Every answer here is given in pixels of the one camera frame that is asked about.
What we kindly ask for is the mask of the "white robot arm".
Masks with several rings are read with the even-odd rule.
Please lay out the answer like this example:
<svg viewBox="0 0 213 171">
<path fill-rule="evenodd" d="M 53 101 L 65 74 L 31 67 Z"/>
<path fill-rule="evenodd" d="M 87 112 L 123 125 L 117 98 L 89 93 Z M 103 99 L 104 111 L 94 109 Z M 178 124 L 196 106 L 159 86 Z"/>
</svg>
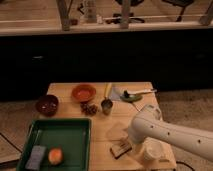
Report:
<svg viewBox="0 0 213 171">
<path fill-rule="evenodd" d="M 127 133 L 135 144 L 151 137 L 213 162 L 213 132 L 167 123 L 157 106 L 145 105 L 131 119 Z"/>
</svg>

